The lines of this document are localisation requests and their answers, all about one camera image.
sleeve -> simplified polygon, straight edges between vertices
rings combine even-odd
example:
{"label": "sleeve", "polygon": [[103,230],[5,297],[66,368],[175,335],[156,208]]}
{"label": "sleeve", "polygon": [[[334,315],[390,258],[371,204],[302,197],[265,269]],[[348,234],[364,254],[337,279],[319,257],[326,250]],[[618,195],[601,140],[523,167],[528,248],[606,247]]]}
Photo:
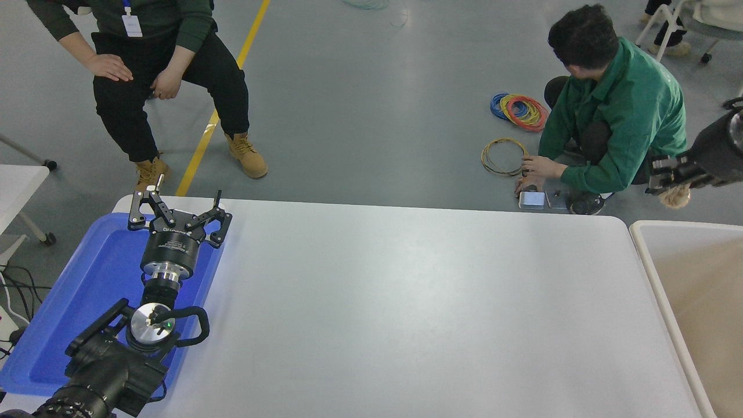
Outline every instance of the sleeve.
{"label": "sleeve", "polygon": [[598,165],[570,166],[562,173],[560,180],[580,190],[591,193],[609,193],[625,190],[640,169],[650,143],[660,127],[659,109],[662,100],[632,99],[618,100],[619,103],[632,103],[623,109],[607,106],[603,114],[608,115],[607,123],[611,137],[607,151]]}
{"label": "sleeve", "polygon": [[554,108],[550,112],[539,139],[539,155],[554,160],[565,149],[565,143],[575,134],[575,114],[571,112],[569,97],[573,87],[572,77],[560,92]]}
{"label": "sleeve", "polygon": [[60,3],[49,0],[26,0],[26,2],[33,14],[42,21],[42,24],[57,41],[70,33],[79,32]]}
{"label": "sleeve", "polygon": [[181,26],[175,44],[193,52],[198,52],[207,38],[214,20],[208,0],[178,0],[181,11]]}

hand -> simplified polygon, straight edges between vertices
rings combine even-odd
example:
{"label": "hand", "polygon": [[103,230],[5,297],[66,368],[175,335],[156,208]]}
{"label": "hand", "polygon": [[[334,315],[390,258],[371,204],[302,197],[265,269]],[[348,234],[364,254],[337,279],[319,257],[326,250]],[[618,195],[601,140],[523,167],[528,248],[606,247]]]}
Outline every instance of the hand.
{"label": "hand", "polygon": [[547,157],[525,155],[521,168],[529,172],[529,176],[543,177],[544,179],[559,179],[568,166],[556,163]]}
{"label": "hand", "polygon": [[516,198],[519,198],[519,193],[522,192],[527,186],[531,185],[536,186],[536,190],[541,192],[543,191],[543,187],[545,185],[545,179],[543,177],[535,176],[531,173],[529,173],[526,177],[519,177],[518,180],[516,180],[516,188],[513,190],[513,193],[516,194]]}
{"label": "hand", "polygon": [[152,96],[161,100],[174,98],[178,95],[178,90],[181,89],[182,76],[181,73],[165,68],[163,72],[158,74],[155,81],[153,81],[152,85],[149,87],[155,90]]}
{"label": "hand", "polygon": [[124,65],[118,55],[95,54],[82,62],[93,75],[106,77],[113,81],[132,81],[132,72]]}

black sneaker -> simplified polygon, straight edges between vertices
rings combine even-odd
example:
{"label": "black sneaker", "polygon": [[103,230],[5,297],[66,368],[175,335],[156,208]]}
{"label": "black sneaker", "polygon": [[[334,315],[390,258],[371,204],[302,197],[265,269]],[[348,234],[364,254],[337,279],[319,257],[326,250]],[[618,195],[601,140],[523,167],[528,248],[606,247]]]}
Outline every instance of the black sneaker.
{"label": "black sneaker", "polygon": [[604,199],[598,194],[584,193],[570,204],[570,213],[575,213],[576,215],[595,215],[603,209],[604,202],[613,195],[611,194]]}

black pants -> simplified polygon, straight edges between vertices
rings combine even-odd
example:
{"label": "black pants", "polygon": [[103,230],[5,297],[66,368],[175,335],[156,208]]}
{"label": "black pants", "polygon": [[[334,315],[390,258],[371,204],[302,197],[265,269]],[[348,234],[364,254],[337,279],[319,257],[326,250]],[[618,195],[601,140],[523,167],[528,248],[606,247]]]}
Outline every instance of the black pants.
{"label": "black pants", "polygon": [[[152,93],[150,85],[168,66],[173,55],[176,33],[158,39],[122,38],[104,33],[92,36],[98,54],[118,55],[134,77],[132,81],[95,77],[93,93],[97,113],[130,161],[151,160],[158,154],[158,148],[143,107]],[[216,33],[210,32],[204,40],[183,80],[207,88],[225,133],[247,131],[250,123],[245,73]]]}
{"label": "black pants", "polygon": [[[545,102],[552,109],[557,103],[560,92],[568,82],[567,76],[555,77],[547,83],[545,87]],[[593,165],[598,165],[599,161],[606,155],[609,150],[608,144],[611,138],[611,128],[604,120],[591,122],[580,133],[579,138],[573,138],[580,147],[581,153],[587,161]],[[648,156],[645,156],[645,162],[640,165],[640,169],[635,174],[632,184],[645,184],[648,182]]]}
{"label": "black pants", "polygon": [[[649,15],[654,15],[655,11],[661,6],[661,4],[671,4],[671,0],[648,0],[647,6],[645,6],[645,13]],[[676,19],[677,25],[682,25],[681,19]],[[666,32],[668,31],[668,22],[663,23],[663,27],[658,32],[658,35],[655,36],[655,41],[653,42],[656,45],[660,45],[663,43],[663,38],[666,36]],[[671,33],[671,37],[668,38],[668,45],[669,46],[676,46],[681,43],[681,39],[684,38],[684,34],[686,33],[685,30],[674,30],[673,33]]]}

green jacket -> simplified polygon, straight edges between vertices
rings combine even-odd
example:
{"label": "green jacket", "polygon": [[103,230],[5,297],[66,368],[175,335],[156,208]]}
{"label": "green jacket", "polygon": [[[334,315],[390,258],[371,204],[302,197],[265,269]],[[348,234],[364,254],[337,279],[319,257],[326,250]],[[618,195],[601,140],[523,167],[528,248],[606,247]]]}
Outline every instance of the green jacket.
{"label": "green jacket", "polygon": [[[60,40],[77,27],[62,5],[53,0],[27,0],[42,24]],[[125,14],[122,0],[85,0],[93,10],[98,30],[126,38],[121,16]],[[131,0],[132,15],[136,15],[143,38],[154,38],[178,30],[176,45],[197,52],[212,28],[209,0]]]}
{"label": "green jacket", "polygon": [[611,128],[603,159],[598,165],[570,166],[560,177],[578,190],[624,190],[648,151],[676,156],[687,148],[681,87],[665,67],[624,38],[601,81],[568,79],[545,124],[539,155],[554,160],[570,138],[579,138],[596,120]]}

